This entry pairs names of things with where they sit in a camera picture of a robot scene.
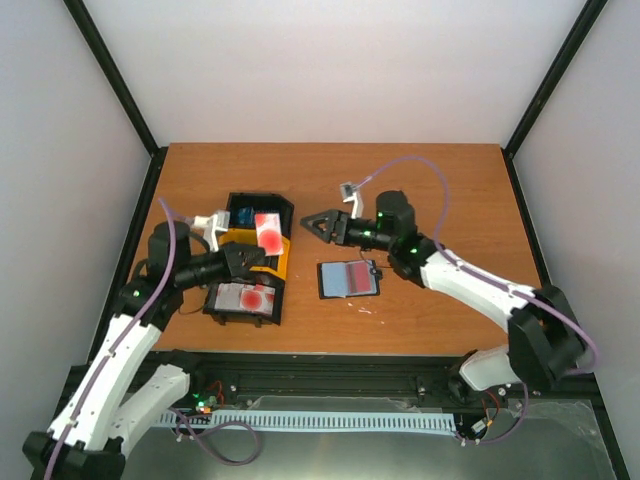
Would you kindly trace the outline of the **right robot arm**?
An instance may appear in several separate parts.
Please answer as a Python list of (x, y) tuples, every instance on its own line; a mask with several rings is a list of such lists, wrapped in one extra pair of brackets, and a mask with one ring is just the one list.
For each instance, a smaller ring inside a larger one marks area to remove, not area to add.
[(467, 263), (419, 231), (415, 210), (399, 190), (377, 196), (373, 219), (330, 209), (300, 224), (325, 243), (386, 252), (400, 278), (465, 304), (506, 333), (505, 345), (463, 358), (453, 375), (456, 389), (483, 391), (514, 383), (552, 389), (577, 371), (587, 351), (586, 335), (559, 288), (512, 283)]

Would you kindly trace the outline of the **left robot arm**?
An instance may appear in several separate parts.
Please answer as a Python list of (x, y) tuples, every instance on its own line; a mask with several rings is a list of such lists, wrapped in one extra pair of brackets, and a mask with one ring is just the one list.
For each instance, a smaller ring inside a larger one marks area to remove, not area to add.
[(169, 352), (133, 395), (139, 367), (184, 302), (185, 291), (240, 279), (262, 261), (262, 248), (230, 242), (194, 255), (190, 227), (157, 225), (148, 256), (118, 293), (106, 336), (68, 403), (22, 450), (39, 479), (118, 479), (133, 447), (166, 410), (201, 400), (208, 378), (198, 355)]

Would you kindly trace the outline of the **black card holder wallet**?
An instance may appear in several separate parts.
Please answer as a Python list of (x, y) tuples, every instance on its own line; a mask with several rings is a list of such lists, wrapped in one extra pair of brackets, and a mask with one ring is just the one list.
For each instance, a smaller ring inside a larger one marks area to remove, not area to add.
[(380, 294), (381, 271), (376, 268), (376, 264), (374, 261), (362, 260), (368, 262), (371, 265), (372, 272), (377, 278), (378, 293), (376, 295), (363, 296), (348, 295), (345, 266), (348, 262), (353, 261), (323, 262), (317, 265), (318, 292), (320, 299), (367, 297), (378, 296)]

